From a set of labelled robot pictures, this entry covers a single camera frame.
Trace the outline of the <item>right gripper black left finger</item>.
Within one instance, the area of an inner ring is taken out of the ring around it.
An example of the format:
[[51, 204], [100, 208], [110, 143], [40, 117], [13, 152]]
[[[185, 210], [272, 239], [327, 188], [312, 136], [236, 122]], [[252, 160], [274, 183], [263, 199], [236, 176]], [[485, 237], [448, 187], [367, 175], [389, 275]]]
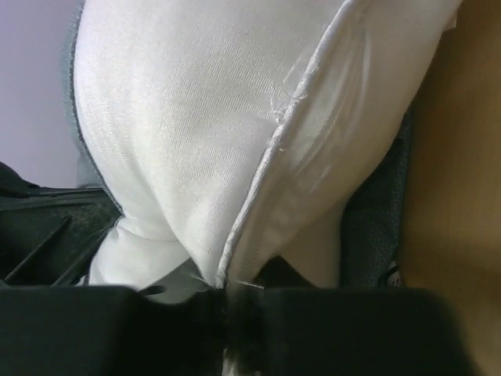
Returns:
[[224, 298], [175, 304], [125, 287], [1, 290], [3, 375], [220, 375]]

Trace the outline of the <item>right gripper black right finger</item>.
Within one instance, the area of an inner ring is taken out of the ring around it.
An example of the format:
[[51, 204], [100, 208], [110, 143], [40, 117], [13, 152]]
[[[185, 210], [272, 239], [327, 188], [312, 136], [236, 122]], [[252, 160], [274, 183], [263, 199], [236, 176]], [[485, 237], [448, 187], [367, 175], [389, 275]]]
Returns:
[[250, 289], [229, 309], [242, 375], [472, 375], [450, 308], [420, 289]]

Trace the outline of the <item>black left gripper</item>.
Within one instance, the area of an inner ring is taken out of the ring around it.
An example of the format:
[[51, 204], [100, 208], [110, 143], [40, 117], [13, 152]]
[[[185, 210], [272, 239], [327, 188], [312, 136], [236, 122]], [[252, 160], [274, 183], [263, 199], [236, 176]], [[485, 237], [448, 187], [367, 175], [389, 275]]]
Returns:
[[100, 188], [50, 188], [1, 166], [1, 286], [76, 285], [119, 218]]

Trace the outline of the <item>blue-grey pillowcase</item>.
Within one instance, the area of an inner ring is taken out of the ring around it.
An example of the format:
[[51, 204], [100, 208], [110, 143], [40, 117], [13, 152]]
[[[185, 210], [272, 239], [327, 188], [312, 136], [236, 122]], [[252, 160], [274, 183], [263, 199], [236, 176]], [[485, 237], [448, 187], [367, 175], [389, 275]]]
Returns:
[[[74, 61], [81, 14], [79, 1], [69, 23], [60, 58], [63, 101], [67, 124], [77, 147], [77, 185], [107, 192], [81, 134], [74, 88]], [[401, 239], [413, 112], [402, 117], [398, 133], [382, 162], [353, 193], [341, 220], [341, 285], [344, 287], [395, 287], [401, 285], [396, 264]]]

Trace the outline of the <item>white pillow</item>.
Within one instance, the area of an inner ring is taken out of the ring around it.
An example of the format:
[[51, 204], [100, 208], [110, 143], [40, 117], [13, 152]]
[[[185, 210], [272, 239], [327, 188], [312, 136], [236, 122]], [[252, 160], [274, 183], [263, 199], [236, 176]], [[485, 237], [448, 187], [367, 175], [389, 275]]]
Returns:
[[458, 1], [84, 1], [81, 134], [120, 216], [89, 287], [175, 304], [341, 285], [341, 220]]

